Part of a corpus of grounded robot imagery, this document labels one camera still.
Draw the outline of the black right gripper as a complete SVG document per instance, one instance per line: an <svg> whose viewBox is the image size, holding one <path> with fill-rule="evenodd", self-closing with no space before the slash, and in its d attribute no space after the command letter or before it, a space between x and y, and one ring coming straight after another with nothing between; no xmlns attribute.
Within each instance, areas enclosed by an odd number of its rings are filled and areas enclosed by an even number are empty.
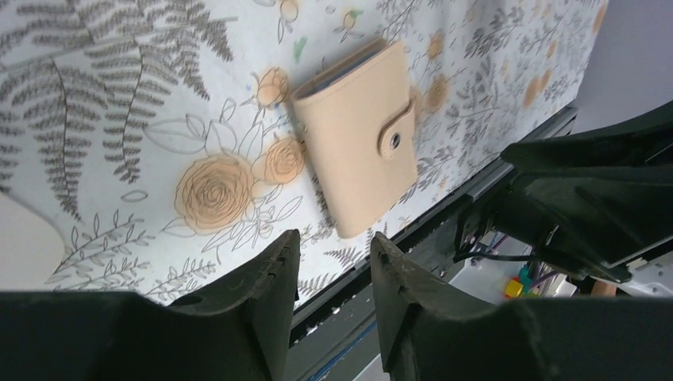
<svg viewBox="0 0 673 381"><path fill-rule="evenodd" d="M519 262L615 283L672 251L672 105L601 129L515 143L513 178L467 211L530 245Z"/></svg>

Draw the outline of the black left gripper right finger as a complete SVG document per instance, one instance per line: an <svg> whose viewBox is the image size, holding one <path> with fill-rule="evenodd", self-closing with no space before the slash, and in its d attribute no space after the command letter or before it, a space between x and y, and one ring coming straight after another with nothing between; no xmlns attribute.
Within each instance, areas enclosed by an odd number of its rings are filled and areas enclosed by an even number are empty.
<svg viewBox="0 0 673 381"><path fill-rule="evenodd" d="M669 298L515 298L493 305L408 259L381 233L371 278L393 380L669 380Z"/></svg>

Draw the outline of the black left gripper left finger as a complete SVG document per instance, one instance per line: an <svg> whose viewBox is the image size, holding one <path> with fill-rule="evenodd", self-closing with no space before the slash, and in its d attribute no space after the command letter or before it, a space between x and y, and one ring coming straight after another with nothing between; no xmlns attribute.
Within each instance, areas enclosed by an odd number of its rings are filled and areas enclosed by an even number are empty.
<svg viewBox="0 0 673 381"><path fill-rule="evenodd" d="M4 380L281 380L300 235L163 306L135 292L4 292Z"/></svg>

